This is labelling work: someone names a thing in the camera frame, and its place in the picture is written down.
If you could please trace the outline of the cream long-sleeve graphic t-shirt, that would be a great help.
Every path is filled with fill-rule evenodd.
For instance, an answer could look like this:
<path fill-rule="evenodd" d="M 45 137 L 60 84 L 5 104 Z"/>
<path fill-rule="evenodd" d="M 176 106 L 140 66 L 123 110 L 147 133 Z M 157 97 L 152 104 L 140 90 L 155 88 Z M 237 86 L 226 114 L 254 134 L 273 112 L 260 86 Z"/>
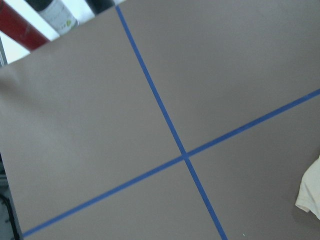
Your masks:
<path fill-rule="evenodd" d="M 295 206 L 320 219 L 320 158 L 316 159 L 301 178 Z"/>

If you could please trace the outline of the silver bottle green-black cap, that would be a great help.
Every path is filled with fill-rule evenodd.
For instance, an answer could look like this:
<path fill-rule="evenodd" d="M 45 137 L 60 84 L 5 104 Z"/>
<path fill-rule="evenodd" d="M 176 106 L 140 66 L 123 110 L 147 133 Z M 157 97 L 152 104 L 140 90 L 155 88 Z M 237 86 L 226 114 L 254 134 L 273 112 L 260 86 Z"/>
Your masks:
<path fill-rule="evenodd" d="M 61 0 L 26 0 L 60 36 L 65 35 L 80 24 Z"/>

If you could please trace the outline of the red metal bottle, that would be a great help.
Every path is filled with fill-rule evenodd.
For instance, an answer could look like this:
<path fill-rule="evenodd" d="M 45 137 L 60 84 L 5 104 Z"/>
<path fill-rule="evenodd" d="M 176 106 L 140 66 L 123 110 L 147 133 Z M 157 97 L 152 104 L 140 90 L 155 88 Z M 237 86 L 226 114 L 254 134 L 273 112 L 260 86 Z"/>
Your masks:
<path fill-rule="evenodd" d="M 29 51 L 50 42 L 4 0 L 0 1 L 0 31 Z"/>

